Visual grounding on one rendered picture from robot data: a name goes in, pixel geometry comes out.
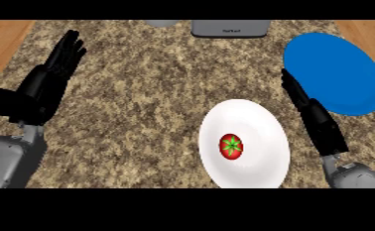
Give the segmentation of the blue plate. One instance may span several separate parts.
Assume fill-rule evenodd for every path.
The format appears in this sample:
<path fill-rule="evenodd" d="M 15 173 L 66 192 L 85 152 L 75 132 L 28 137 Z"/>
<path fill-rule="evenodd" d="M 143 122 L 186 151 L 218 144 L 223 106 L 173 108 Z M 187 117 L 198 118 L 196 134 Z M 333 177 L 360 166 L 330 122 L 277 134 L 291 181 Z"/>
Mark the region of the blue plate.
<path fill-rule="evenodd" d="M 342 38 L 304 33 L 285 45 L 283 68 L 310 98 L 347 116 L 375 112 L 375 60 Z"/>

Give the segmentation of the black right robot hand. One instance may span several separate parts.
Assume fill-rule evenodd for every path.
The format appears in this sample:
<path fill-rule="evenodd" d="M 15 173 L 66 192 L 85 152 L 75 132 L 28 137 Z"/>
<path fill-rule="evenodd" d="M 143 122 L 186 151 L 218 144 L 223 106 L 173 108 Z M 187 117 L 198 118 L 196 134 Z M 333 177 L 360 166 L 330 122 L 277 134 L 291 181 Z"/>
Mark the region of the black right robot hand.
<path fill-rule="evenodd" d="M 319 154 L 325 157 L 345 153 L 348 147 L 338 124 L 320 102 L 307 96 L 298 81 L 285 68 L 280 70 L 280 86 L 299 113 L 305 132 Z"/>

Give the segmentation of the white plate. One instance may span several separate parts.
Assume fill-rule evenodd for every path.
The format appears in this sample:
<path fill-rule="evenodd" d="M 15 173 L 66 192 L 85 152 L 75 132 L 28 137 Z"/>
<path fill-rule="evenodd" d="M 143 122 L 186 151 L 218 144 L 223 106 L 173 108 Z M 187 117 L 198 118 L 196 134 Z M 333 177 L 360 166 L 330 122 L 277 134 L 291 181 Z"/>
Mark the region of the white plate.
<path fill-rule="evenodd" d="M 227 134 L 243 144 L 242 153 L 232 160 L 223 151 Z M 279 120 L 258 103 L 230 99 L 212 107 L 199 129 L 199 155 L 220 187 L 280 187 L 289 165 L 286 135 Z"/>

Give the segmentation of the grey rectangular appliance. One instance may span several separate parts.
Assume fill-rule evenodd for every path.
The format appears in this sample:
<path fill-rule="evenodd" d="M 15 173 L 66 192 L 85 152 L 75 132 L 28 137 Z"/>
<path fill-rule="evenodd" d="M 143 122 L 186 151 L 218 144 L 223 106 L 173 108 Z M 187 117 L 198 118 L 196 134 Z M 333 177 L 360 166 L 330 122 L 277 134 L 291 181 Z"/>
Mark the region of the grey rectangular appliance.
<path fill-rule="evenodd" d="M 260 38 L 270 20 L 193 20 L 190 33 L 198 38 Z"/>

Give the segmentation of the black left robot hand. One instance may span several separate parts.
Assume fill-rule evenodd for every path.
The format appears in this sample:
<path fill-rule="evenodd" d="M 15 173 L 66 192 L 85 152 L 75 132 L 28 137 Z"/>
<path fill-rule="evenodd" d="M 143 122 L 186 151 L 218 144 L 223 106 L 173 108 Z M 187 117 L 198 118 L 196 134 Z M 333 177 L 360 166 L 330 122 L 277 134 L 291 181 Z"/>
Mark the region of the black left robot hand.
<path fill-rule="evenodd" d="M 18 89 L 0 88 L 0 116 L 10 123 L 43 126 L 49 122 L 85 52 L 80 32 L 68 30 L 46 62 L 32 68 Z"/>

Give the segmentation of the grey round object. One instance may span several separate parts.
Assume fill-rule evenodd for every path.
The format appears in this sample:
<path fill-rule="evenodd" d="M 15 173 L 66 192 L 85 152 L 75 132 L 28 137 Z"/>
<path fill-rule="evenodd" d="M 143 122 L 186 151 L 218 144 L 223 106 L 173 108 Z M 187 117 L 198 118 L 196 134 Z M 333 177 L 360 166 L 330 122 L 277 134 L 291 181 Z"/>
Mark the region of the grey round object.
<path fill-rule="evenodd" d="M 167 28 L 177 24 L 178 20 L 144 20 L 144 23 L 156 28 Z"/>

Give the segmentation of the red tomato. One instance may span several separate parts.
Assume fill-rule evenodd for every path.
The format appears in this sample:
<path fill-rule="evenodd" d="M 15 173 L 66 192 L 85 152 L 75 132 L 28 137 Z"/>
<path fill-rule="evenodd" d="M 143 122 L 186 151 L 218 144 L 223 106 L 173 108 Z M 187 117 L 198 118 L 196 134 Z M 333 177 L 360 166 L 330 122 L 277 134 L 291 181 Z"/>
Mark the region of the red tomato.
<path fill-rule="evenodd" d="M 240 138 L 235 134 L 226 134 L 218 143 L 220 153 L 223 157 L 233 161 L 243 153 L 243 143 Z"/>

